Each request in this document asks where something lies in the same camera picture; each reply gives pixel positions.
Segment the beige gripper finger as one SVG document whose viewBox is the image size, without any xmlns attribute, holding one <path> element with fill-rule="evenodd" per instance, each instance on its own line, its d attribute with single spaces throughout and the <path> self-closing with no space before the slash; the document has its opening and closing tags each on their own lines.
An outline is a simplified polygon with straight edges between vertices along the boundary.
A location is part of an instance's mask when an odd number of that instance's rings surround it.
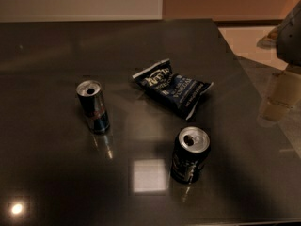
<svg viewBox="0 0 301 226">
<path fill-rule="evenodd" d="M 260 105 L 260 116 L 268 121 L 280 121 L 290 109 L 287 105 L 265 98 Z"/>
<path fill-rule="evenodd" d="M 301 100 L 301 67 L 289 64 L 275 78 L 270 99 L 278 105 L 295 106 Z"/>
</svg>

